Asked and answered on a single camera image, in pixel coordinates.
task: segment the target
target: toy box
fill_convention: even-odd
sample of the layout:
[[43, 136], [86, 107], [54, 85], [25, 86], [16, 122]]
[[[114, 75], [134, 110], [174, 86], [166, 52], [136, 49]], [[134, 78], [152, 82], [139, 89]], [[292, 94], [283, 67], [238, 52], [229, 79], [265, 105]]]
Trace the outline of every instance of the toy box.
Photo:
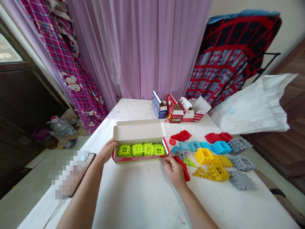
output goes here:
[[178, 105], [184, 113], [182, 122], [199, 122], [204, 114], [211, 109], [211, 105], [202, 96], [191, 100], [181, 97]]
[[172, 96], [168, 93], [166, 97], [166, 106], [167, 106], [167, 118], [170, 123], [180, 123], [184, 116], [183, 111], [180, 106]]
[[[160, 120], [136, 120], [118, 121], [113, 127], [113, 139], [118, 142], [118, 146], [112, 152], [112, 159], [116, 164], [158, 160], [168, 156], [170, 151], [165, 141], [165, 129]], [[140, 156], [140, 157], [119, 157], [119, 146], [124, 144], [134, 145], [136, 143], [161, 143], [165, 148], [164, 155]]]
[[167, 115], [167, 107], [165, 104], [159, 99], [155, 91], [152, 92], [152, 107], [158, 116], [159, 119], [166, 118]]

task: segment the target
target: lime green building block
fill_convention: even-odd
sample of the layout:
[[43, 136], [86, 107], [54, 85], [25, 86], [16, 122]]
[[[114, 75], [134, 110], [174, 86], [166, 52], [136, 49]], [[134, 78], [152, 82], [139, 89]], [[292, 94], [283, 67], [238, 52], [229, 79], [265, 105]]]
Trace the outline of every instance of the lime green building block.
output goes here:
[[144, 146], [144, 156], [155, 155], [154, 146], [152, 143], [145, 143]]
[[154, 146], [155, 155], [165, 154], [165, 148], [161, 143], [156, 143], [153, 146]]
[[130, 145], [126, 144], [126, 145], [121, 145], [119, 147], [119, 151], [118, 151], [118, 155], [119, 157], [131, 157], [131, 147]]
[[137, 143], [132, 146], [132, 155], [133, 156], [143, 156], [144, 146], [142, 143]]
[[188, 157], [183, 161], [184, 164], [188, 165], [188, 166], [191, 166], [191, 167], [195, 167], [197, 168], [197, 165], [195, 165], [191, 159], [189, 159]]

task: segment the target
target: red and white box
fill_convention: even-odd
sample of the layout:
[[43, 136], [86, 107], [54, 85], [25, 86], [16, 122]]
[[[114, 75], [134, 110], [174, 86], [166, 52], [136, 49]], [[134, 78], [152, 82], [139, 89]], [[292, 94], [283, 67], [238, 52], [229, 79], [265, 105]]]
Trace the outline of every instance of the red and white box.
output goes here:
[[164, 136], [164, 125], [159, 119], [118, 121], [117, 125], [113, 127], [113, 139], [118, 142], [119, 146], [129, 144], [132, 148], [132, 145], [136, 143], [162, 143], [165, 148], [165, 154], [142, 157], [119, 157], [119, 146], [117, 146], [112, 152], [112, 159], [116, 164], [162, 159], [170, 154]]
[[181, 97], [178, 105], [184, 113], [182, 122], [199, 122], [211, 109], [211, 105], [202, 96], [190, 100]]
[[180, 123], [184, 116], [184, 112], [170, 93], [168, 93], [166, 97], [166, 106], [168, 121], [170, 123]]

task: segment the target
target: white tablecloth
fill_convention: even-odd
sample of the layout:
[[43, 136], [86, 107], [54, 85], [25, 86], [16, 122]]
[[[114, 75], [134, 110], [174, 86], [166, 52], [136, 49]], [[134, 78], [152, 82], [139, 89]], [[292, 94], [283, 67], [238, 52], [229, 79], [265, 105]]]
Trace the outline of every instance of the white tablecloth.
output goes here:
[[[99, 152], [112, 138], [117, 121], [155, 118], [151, 101], [121, 99], [81, 150]], [[190, 141], [205, 141], [206, 134], [221, 132], [208, 115], [199, 123], [172, 124], [165, 120], [167, 141], [184, 129], [192, 134]], [[247, 174], [258, 188], [254, 192], [238, 191], [229, 182], [194, 177], [195, 168], [188, 167], [188, 171], [189, 187], [220, 228], [299, 228], [253, 171]], [[53, 192], [50, 188], [45, 193], [19, 229], [43, 228], [57, 207]], [[56, 227], [69, 202], [60, 206], [46, 228]], [[117, 165], [110, 159], [105, 165], [93, 228], [190, 227], [184, 205], [160, 161]]]

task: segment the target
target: hand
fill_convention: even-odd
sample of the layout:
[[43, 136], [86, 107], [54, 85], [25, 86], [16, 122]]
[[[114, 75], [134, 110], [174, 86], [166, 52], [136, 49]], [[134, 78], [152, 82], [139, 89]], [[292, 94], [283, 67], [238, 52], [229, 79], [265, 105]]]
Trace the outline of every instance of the hand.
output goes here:
[[164, 163], [165, 170], [167, 172], [168, 178], [176, 188], [177, 191], [188, 189], [186, 184], [183, 168], [182, 166], [176, 162], [176, 160], [172, 157], [164, 157], [162, 159]]
[[114, 141], [113, 138], [110, 139], [97, 155], [98, 161], [101, 161], [102, 163], [106, 163], [110, 159], [112, 151], [117, 145], [118, 143]]

